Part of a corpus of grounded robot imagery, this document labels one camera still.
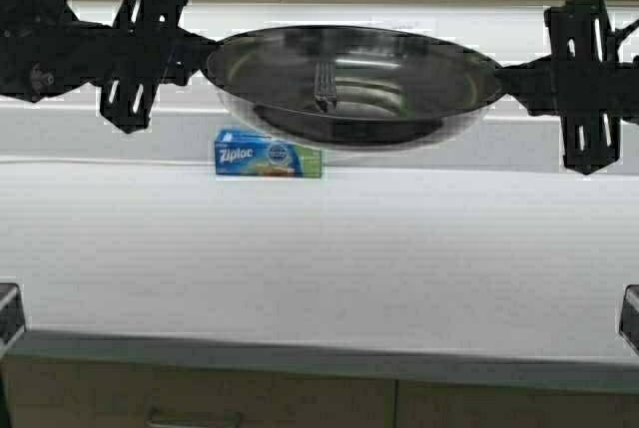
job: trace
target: blue box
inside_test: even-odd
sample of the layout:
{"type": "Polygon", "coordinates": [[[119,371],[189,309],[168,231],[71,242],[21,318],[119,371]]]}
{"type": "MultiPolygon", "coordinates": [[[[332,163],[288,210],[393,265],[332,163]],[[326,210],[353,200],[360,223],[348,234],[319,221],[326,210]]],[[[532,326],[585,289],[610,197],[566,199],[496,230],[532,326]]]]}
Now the blue box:
{"type": "Polygon", "coordinates": [[[214,143],[221,176],[321,177],[321,151],[279,141],[255,131],[223,129],[214,143]]]}

